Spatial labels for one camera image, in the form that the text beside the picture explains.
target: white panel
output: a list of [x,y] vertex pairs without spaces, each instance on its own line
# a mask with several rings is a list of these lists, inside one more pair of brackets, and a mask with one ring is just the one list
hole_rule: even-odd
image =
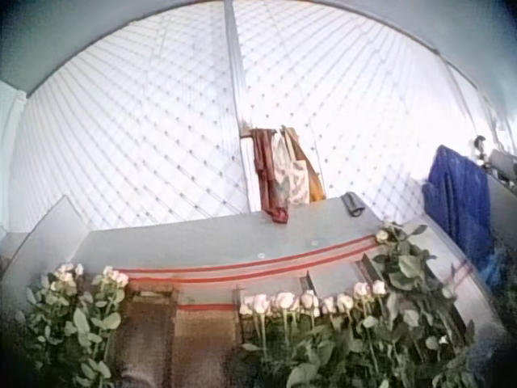
[[0,240],[9,230],[9,175],[25,92],[0,82]]
[[[2,315],[12,319],[27,305],[26,287],[69,262],[90,231],[66,197],[61,198],[23,240],[2,279]],[[86,258],[86,270],[89,270]]]
[[476,128],[477,135],[482,135],[486,138],[485,151],[490,154],[490,151],[494,148],[495,139],[492,129],[490,128],[490,122],[487,120],[484,108],[479,100],[479,94],[477,89],[472,83],[470,83],[463,75],[458,73],[454,68],[450,68],[451,72],[458,83],[461,93],[464,96],[467,108],[470,111],[474,126]]
[[131,23],[30,98],[11,175],[11,229],[66,194],[94,229],[248,211],[222,2]]
[[436,147],[469,152],[472,126],[436,56],[357,14],[238,0],[255,127],[291,125],[328,197],[355,191],[378,217],[423,213]]

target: white rose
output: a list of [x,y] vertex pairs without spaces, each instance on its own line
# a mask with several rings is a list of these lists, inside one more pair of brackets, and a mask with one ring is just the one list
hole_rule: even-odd
[[388,238],[389,238],[389,234],[387,231],[385,230],[379,230],[377,232],[377,234],[375,235],[375,240],[377,240],[377,242],[379,244],[384,244],[388,241]]
[[251,309],[251,306],[253,305],[253,299],[254,297],[244,297],[241,303],[241,307],[239,309],[240,315],[252,315],[253,310]]
[[334,297],[326,297],[322,301],[323,314],[335,314],[336,305],[334,303]]
[[352,307],[354,307],[354,300],[348,295],[340,293],[337,297],[337,305],[339,312],[344,313],[345,311],[350,311]]
[[107,265],[104,268],[103,275],[107,276],[107,277],[111,277],[112,274],[113,274],[113,267],[111,265]]
[[75,274],[77,276],[81,276],[84,273],[84,268],[82,267],[82,264],[78,264],[78,266],[75,268]]
[[255,295],[253,299],[253,311],[256,314],[265,314],[271,306],[271,301],[267,299],[267,295],[260,293]]
[[279,293],[275,298],[275,307],[281,310],[288,310],[295,301],[294,293]]
[[300,298],[295,297],[294,302],[292,303],[292,306],[289,308],[289,311],[294,312],[298,311],[300,309]]
[[314,295],[314,291],[312,289],[308,289],[301,296],[301,305],[307,310],[320,306],[320,302],[316,295]]
[[374,295],[381,297],[386,294],[386,284],[383,281],[375,280],[372,286],[372,291]]
[[239,314],[244,315],[244,316],[252,315],[253,311],[251,310],[251,308],[248,305],[242,304],[241,308],[239,309]]
[[251,307],[253,305],[253,300],[254,300],[254,296],[251,296],[251,297],[244,297],[244,300],[242,301],[242,303],[248,307]]
[[74,281],[74,277],[72,276],[72,274],[70,272],[67,272],[63,277],[62,277],[62,280],[65,282],[65,283],[70,283],[71,281]]
[[354,298],[362,299],[370,294],[370,286],[366,283],[355,283],[354,285]]
[[384,221],[382,221],[382,228],[389,229],[393,225],[393,220],[389,217],[386,217]]
[[116,282],[119,284],[119,287],[124,288],[126,285],[128,285],[129,276],[127,276],[125,273],[119,273],[119,275],[116,277]]

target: white wall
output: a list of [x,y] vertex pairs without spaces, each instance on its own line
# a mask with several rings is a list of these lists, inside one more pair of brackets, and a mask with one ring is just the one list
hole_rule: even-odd
[[[294,127],[328,197],[355,191],[399,222],[421,214],[436,147],[470,154],[476,136],[443,62],[333,7],[234,7],[252,124]],[[27,104],[12,230],[62,195],[93,229],[250,211],[230,79],[221,2],[141,20],[77,55]]]
[[0,81],[0,241],[9,231],[9,173],[25,93]]
[[11,228],[62,195],[93,229],[248,211],[222,2],[134,23],[30,98],[11,170]]
[[[13,319],[16,310],[27,308],[26,287],[35,285],[42,274],[70,261],[88,233],[66,197],[45,214],[16,251],[2,279],[2,324]],[[90,259],[83,262],[86,268]]]
[[[187,0],[17,2],[2,20],[2,79],[32,92],[67,58],[131,20]],[[517,37],[503,2],[493,0],[334,0],[433,44],[490,97],[517,116]]]
[[379,218],[423,213],[419,182],[476,133],[439,58],[363,16],[306,2],[235,2],[251,122],[292,126],[328,197]]

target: beige cloth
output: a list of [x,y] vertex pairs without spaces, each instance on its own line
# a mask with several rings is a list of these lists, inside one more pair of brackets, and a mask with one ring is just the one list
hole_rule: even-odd
[[320,179],[317,176],[317,173],[314,170],[313,165],[305,155],[305,152],[301,149],[296,131],[293,128],[285,127],[283,127],[283,130],[285,137],[289,137],[289,139],[291,140],[296,160],[304,161],[307,167],[307,172],[309,174],[309,201],[317,202],[319,200],[324,200],[326,197],[322,183],[320,182]]

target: blue cloth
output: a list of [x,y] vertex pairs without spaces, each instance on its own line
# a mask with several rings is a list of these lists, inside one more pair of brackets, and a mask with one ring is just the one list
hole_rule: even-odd
[[486,173],[441,145],[422,191],[426,213],[480,271],[486,268],[494,247]]

